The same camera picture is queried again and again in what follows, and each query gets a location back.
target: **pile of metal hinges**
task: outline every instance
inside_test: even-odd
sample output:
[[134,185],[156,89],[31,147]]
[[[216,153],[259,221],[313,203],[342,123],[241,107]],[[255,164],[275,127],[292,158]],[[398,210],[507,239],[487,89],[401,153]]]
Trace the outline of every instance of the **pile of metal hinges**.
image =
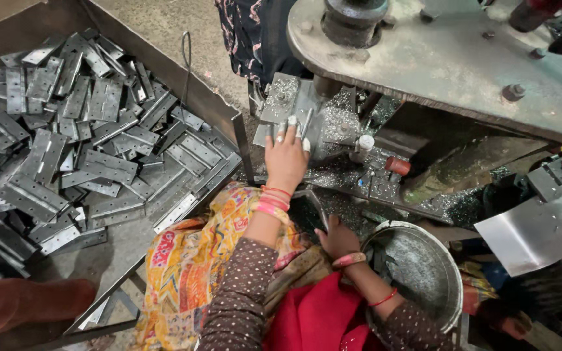
[[[241,161],[95,29],[1,60],[0,277],[29,276],[31,257],[103,243],[115,223],[148,217],[160,232]],[[183,191],[169,202],[177,183]]]

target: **metal bucket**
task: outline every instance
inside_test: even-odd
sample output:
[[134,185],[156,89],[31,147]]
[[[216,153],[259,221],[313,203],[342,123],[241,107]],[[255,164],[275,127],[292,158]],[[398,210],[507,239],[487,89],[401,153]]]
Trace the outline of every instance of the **metal bucket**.
[[[443,333],[448,332],[463,309],[463,282],[446,247],[415,224],[397,220],[381,223],[362,251],[365,254],[379,245],[388,256],[392,285],[430,315]],[[367,317],[368,322],[378,320],[372,308]],[[379,334],[379,323],[371,328]]]

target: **red cloth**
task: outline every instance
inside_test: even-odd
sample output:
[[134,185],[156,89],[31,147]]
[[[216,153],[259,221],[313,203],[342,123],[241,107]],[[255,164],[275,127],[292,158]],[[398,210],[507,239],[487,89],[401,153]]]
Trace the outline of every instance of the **red cloth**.
[[333,273],[316,285],[292,289],[279,304],[265,351],[383,349],[359,308],[363,298]]

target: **brown polka dot shirt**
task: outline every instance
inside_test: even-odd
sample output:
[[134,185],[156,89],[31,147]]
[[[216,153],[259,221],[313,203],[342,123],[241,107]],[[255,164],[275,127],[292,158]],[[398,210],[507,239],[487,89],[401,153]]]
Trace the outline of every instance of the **brown polka dot shirt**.
[[[199,338],[200,351],[261,350],[263,302],[278,252],[241,238],[212,299]],[[383,323],[392,350],[450,351],[454,345],[415,304],[405,302]]]

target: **red cylinder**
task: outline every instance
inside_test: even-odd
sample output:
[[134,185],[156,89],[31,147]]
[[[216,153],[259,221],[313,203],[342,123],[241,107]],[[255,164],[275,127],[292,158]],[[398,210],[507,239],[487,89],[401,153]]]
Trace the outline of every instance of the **red cylinder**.
[[47,283],[0,279],[0,333],[22,323],[73,319],[90,306],[96,293],[86,279]]
[[399,159],[398,157],[389,156],[385,162],[385,169],[387,171],[396,172],[402,176],[406,176],[411,170],[411,164]]

